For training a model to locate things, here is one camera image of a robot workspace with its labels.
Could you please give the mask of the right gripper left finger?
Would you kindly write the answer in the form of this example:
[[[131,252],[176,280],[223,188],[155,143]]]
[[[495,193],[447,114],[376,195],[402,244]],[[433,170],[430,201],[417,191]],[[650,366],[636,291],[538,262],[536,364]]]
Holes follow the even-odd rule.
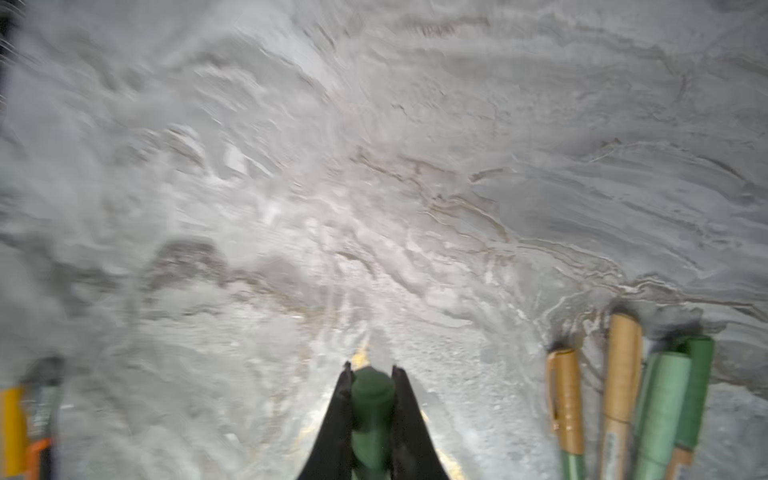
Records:
[[[313,448],[298,480],[351,480],[354,454],[352,384],[354,373],[347,361],[340,373]]]

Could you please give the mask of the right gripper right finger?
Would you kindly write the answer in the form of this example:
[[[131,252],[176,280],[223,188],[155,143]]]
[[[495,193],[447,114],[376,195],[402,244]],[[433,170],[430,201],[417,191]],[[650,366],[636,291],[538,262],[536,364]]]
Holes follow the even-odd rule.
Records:
[[[394,366],[395,403],[390,431],[391,478],[448,480],[403,368]]]

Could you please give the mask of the light green pen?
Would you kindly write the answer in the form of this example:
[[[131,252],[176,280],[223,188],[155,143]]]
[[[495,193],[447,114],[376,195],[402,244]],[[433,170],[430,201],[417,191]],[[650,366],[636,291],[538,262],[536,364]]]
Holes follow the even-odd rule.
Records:
[[[654,353],[646,362],[635,414],[633,479],[664,478],[674,450],[690,369],[690,357],[674,351]]]

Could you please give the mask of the green pen cap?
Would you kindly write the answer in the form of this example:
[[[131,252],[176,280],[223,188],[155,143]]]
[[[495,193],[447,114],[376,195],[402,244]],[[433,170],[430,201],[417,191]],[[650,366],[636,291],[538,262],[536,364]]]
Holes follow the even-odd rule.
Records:
[[[351,389],[353,479],[389,479],[394,381],[371,366],[355,372]]]

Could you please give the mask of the tan pen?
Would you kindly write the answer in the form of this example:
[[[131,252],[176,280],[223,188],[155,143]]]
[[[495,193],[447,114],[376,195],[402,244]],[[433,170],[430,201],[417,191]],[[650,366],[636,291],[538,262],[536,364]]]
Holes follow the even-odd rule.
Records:
[[[631,315],[610,316],[602,402],[600,480],[625,478],[630,426],[642,376],[642,327]]]

